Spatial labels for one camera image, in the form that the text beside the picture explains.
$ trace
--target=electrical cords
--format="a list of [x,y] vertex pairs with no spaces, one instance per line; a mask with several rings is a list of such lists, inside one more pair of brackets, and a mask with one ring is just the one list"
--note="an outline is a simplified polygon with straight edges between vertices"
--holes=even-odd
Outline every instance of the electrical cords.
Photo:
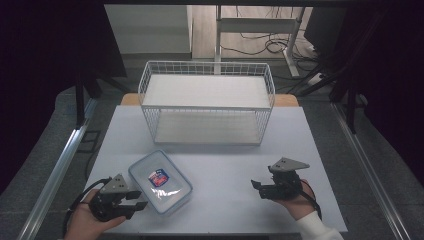
[[289,87],[293,87],[293,86],[295,86],[296,84],[294,84],[294,85],[289,85],[289,86],[283,86],[283,87],[279,87],[279,88],[276,88],[275,89],[275,93],[277,93],[278,94],[278,91],[280,91],[280,90],[283,90],[284,88],[289,88]]
[[74,213],[75,209],[77,208],[77,206],[81,203],[81,200],[84,198],[84,196],[91,190],[93,189],[95,186],[99,185],[100,183],[102,183],[103,185],[105,185],[106,183],[108,183],[112,178],[105,178],[105,179],[100,179],[99,181],[91,184],[87,189],[84,190],[84,192],[82,192],[80,195],[78,195],[78,197],[74,200],[74,202],[71,204],[71,206],[69,206],[68,211],[66,212],[65,215],[65,219],[63,221],[63,226],[62,226],[62,233],[63,233],[63,237],[65,237],[66,233],[68,232],[68,222],[69,219],[71,218],[72,213]]
[[[274,10],[275,10],[275,7],[271,7],[270,11],[266,14],[265,18],[268,15],[271,15],[271,18],[273,18],[274,17]],[[294,8],[292,7],[291,8],[291,12],[290,12],[290,18],[293,17],[293,11],[294,11]],[[282,13],[282,11],[280,11],[280,7],[278,7],[277,10],[276,10],[275,17],[277,18],[278,17],[278,14],[281,15],[281,13]],[[241,12],[240,12],[240,10],[239,10],[239,7],[238,6],[236,6],[236,15],[237,15],[237,17],[239,17],[239,16],[240,17],[243,17],[242,14],[241,14]],[[268,40],[265,42],[265,47],[262,50],[258,51],[258,52],[244,52],[244,51],[240,51],[240,50],[234,49],[234,48],[226,48],[226,47],[223,47],[222,45],[220,47],[222,49],[224,49],[224,50],[234,51],[234,52],[238,52],[238,53],[241,53],[241,54],[246,54],[246,55],[253,56],[253,55],[257,55],[257,54],[263,53],[265,51],[268,51],[269,53],[272,53],[272,54],[283,53],[284,50],[287,48],[288,42],[289,42],[289,38],[287,38],[287,39],[276,38],[276,36],[278,36],[278,34],[276,34],[276,33],[270,33],[270,34],[266,34],[266,35],[255,36],[255,37],[247,37],[247,36],[244,36],[242,33],[240,33],[240,35],[244,39],[255,40],[255,39],[261,39],[261,38],[268,37]],[[273,50],[272,49],[273,46],[278,46],[278,50]],[[311,72],[311,71],[313,71],[313,69],[315,69],[315,68],[312,68],[312,69],[305,68],[304,66],[301,66],[301,63],[305,63],[305,62],[318,62],[318,58],[305,57],[305,56],[303,56],[300,53],[300,50],[299,50],[299,48],[297,47],[296,44],[294,44],[294,47],[295,47],[297,53],[295,53],[293,51],[292,58],[293,58],[293,60],[294,60],[294,62],[296,64],[296,66],[299,69],[301,69],[301,70],[303,70],[305,72]],[[290,85],[290,86],[280,87],[280,88],[278,88],[276,90],[279,91],[279,90],[282,90],[284,88],[289,88],[290,87],[290,89],[287,91],[287,94],[290,94],[292,91],[294,91],[294,89],[296,89],[299,85],[301,85],[309,77],[310,77],[310,74],[309,73],[305,77],[302,77],[302,78],[292,78],[292,79],[289,79],[289,78],[283,78],[283,77],[281,77],[282,79],[286,79],[286,80],[299,80],[299,83],[294,84],[294,85]]]
[[302,197],[306,198],[306,200],[308,200],[312,204],[312,206],[314,207],[314,209],[318,213],[318,217],[322,220],[321,207],[319,206],[319,204],[316,201],[314,190],[312,189],[312,187],[306,181],[304,181],[304,180],[300,180],[300,181],[303,182],[304,184],[306,184],[309,187],[309,189],[311,189],[313,197],[309,196],[309,194],[305,193],[303,190],[299,191],[299,194]]

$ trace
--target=human hand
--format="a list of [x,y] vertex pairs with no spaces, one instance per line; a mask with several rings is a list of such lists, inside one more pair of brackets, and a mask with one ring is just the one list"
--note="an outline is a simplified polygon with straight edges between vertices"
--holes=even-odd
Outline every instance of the human hand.
[[78,204],[64,240],[94,240],[104,231],[116,227],[125,221],[126,218],[121,216],[107,222],[100,222],[93,216],[88,203],[98,191],[99,189],[91,190],[84,200]]
[[[309,196],[311,196],[312,198],[315,198],[314,193],[308,184],[308,181],[302,179],[301,182],[302,182],[303,191]],[[273,200],[273,201],[287,208],[290,215],[296,221],[315,211],[312,204],[301,195],[297,196],[296,198],[292,200]]]

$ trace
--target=container lid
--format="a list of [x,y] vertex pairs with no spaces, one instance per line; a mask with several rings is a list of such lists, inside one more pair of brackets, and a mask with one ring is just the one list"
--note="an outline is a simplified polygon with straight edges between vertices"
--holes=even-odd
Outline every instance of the container lid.
[[130,176],[159,214],[184,202],[193,190],[162,150],[156,150],[130,166]]

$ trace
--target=white table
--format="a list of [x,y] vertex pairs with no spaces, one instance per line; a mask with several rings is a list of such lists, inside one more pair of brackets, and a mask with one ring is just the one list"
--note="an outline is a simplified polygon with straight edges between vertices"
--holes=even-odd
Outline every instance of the white table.
[[109,230],[131,235],[274,235],[298,232],[284,207],[261,199],[250,180],[272,184],[267,166],[281,156],[310,164],[298,170],[315,191],[323,221],[347,231],[301,107],[274,107],[260,146],[155,145],[139,106],[117,106],[87,182],[122,173],[136,190],[128,167],[156,149],[164,150],[191,181],[189,201],[170,216],[152,206]]

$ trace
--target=white wire basket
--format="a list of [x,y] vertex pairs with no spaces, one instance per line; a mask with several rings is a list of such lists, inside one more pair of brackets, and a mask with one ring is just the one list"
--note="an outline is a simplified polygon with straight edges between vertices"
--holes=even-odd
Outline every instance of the white wire basket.
[[265,63],[149,61],[138,95],[155,143],[260,145],[275,89]]

